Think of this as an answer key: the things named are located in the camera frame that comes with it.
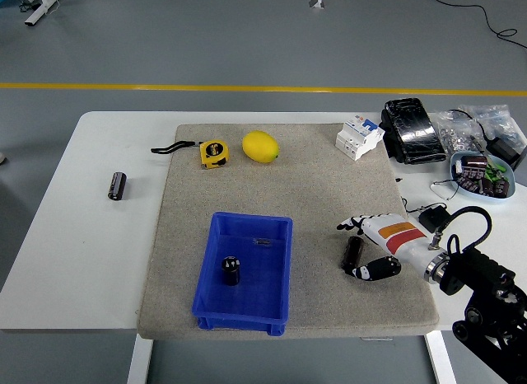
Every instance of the white table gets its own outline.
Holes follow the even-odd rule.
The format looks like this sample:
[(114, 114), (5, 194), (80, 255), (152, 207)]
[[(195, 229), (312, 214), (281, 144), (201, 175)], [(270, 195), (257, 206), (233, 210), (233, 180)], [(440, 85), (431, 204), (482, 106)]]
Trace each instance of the white table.
[[(170, 160), (168, 156), (152, 155), (150, 148), (173, 143), (179, 124), (343, 123), (353, 115), (241, 112), (83, 115), (0, 292), (0, 328), (136, 330)], [(380, 121), (379, 114), (364, 115)], [(404, 166), (393, 161), (393, 164), (395, 176), (403, 178), (399, 188), (408, 199), (408, 208), (441, 201), (429, 185), (434, 180), (448, 178), (445, 163)], [(128, 176), (121, 202), (106, 196), (115, 171)], [(447, 203), (450, 213), (466, 205), (481, 205), (460, 194)], [(491, 214), (494, 226), (479, 249), (513, 269), (518, 274), (518, 285), (527, 289), (527, 276), (522, 275), (525, 263), (520, 258), (521, 247), (527, 242), (527, 233), (520, 226), (521, 215), (527, 208), (527, 189), (517, 185), (515, 196), (509, 201), (486, 204), (484, 208)], [(416, 217), (410, 216), (420, 226)], [(448, 230), (459, 233), (464, 246), (483, 234), (484, 229), (481, 218), (467, 214), (456, 219)], [(444, 295), (437, 286), (432, 287), (432, 292), (440, 313), (437, 329), (450, 330), (454, 321), (463, 318), (470, 290), (465, 288), (453, 297)], [(138, 341), (136, 351), (149, 355), (148, 346), (147, 352), (141, 347), (144, 344)], [(144, 365), (145, 358), (138, 360)], [(130, 377), (136, 376), (142, 376), (141, 368), (139, 374), (131, 372)]]

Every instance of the red stripe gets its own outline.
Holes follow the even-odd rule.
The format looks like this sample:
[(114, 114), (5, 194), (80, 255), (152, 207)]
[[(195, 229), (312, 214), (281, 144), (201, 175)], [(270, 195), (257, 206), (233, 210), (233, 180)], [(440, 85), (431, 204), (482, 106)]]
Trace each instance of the red stripe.
[(399, 233), (388, 240), (386, 248), (388, 251), (395, 255), (399, 247), (405, 242), (415, 240), (416, 238), (424, 237), (425, 235), (419, 229), (408, 230), (406, 232)]

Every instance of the table leg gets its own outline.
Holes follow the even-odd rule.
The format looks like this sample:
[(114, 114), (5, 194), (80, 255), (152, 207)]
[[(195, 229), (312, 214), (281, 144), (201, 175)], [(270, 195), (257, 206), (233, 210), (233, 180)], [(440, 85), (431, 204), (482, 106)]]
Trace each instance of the table leg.
[(455, 384), (454, 371), (450, 364), (445, 340), (440, 330), (433, 330), (425, 335), (431, 365), (436, 375), (437, 384)]
[(145, 384), (147, 382), (153, 344), (154, 340), (145, 340), (139, 335), (136, 336), (127, 384)]
[(34, 12), (29, 16), (29, 18), (26, 20), (26, 24), (28, 26), (34, 26), (36, 22), (48, 12), (48, 9), (50, 9), (54, 3), (56, 3), (57, 0), (42, 0), (42, 5), (40, 5)]

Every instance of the floor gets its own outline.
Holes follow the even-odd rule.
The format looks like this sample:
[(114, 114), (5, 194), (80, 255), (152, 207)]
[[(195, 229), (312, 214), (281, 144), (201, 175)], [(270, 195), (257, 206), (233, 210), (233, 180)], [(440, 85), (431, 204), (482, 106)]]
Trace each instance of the floor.
[[(307, 0), (60, 0), (34, 27), (16, 0), (1, 3), (0, 287), (89, 111), (379, 111), (388, 100), (418, 96), (428, 111), (507, 104), (527, 130), (527, 52), (500, 41), (480, 9), (324, 1), (320, 10)], [(445, 1), (485, 6), (495, 30), (518, 28), (512, 39), (527, 44), (527, 0)], [(502, 382), (445, 337), (459, 383)], [(129, 333), (0, 333), (0, 383), (126, 382), (133, 341)], [(419, 338), (276, 344), (159, 342), (148, 381), (434, 382)], [(232, 356), (232, 376), (220, 355)]]

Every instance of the yellow floor line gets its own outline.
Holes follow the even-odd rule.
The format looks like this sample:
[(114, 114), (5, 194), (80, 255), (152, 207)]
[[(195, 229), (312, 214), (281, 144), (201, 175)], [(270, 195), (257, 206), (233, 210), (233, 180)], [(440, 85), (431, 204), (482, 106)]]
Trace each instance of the yellow floor line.
[(307, 86), (229, 86), (229, 85), (152, 85), (118, 83), (10, 83), (0, 89), (23, 90), (128, 90), (128, 91), (237, 91), (283, 93), (405, 94), (429, 96), (527, 96), (527, 91), (414, 89), (402, 87), (307, 87)]

